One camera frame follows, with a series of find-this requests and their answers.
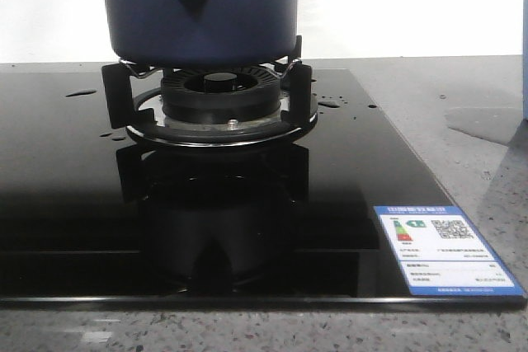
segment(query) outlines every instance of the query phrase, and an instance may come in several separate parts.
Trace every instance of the white wall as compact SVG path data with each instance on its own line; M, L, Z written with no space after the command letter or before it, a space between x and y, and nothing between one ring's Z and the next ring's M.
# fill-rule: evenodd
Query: white wall
M522 0L299 0L305 58L519 54ZM0 63L115 59L103 0L0 0Z

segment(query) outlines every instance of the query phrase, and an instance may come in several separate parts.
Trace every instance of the speckled countertop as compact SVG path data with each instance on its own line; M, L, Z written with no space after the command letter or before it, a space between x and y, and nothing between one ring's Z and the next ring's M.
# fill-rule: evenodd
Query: speckled countertop
M349 68L354 73L514 275L528 286L528 124L521 122L519 111L521 57L310 63L316 68ZM99 66L65 64L64 70L92 71ZM4 64L0 73L46 68ZM446 114L454 108L489 107L503 108L495 117L493 131L488 131L490 140L502 143L448 128ZM486 126L485 118L480 123ZM471 134L479 135L478 128L470 127ZM77 312L0 311L0 352L28 350L528 351L528 316L526 310L445 314L98 312L90 307Z

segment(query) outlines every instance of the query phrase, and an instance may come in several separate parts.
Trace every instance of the gas stove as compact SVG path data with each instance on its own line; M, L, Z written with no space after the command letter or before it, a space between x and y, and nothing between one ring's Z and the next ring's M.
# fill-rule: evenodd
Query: gas stove
M111 123L99 73L2 75L0 305L346 310L526 305L524 291L484 240L490 255L485 262L500 267L496 277L507 277L509 289L417 286L435 275L417 267L423 261L402 258L402 251L414 255L418 232L429 229L425 216L442 210L453 215L456 203L347 70L310 73L309 109L316 111L304 113L308 122L294 134L212 146L183 141L185 134L177 139L150 134L153 125L181 130L193 124L177 120L174 126L159 113L163 87L141 96L152 81L174 87L178 79L200 74L233 89L230 80L239 79L241 71L216 73L154 71L132 83L125 74L117 81L129 84L125 100L132 107L120 108L132 111L111 113ZM277 95L282 100L289 92ZM144 106L148 101L153 104ZM142 113L145 109L153 110ZM141 129L145 113L150 127ZM226 121L221 129L228 133L247 122L221 116ZM137 117L138 124L131 126L126 117ZM209 135L210 121L204 123ZM405 221L410 214L415 219ZM464 227L458 234L443 233L457 242L481 241L470 221L465 224L466 234ZM409 273L413 265L425 275Z

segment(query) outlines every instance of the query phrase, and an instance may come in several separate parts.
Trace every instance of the blue pot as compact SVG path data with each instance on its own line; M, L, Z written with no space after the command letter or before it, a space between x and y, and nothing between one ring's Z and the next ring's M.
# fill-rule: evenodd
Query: blue pot
M105 0L123 59L173 68L243 66L295 47L297 0Z

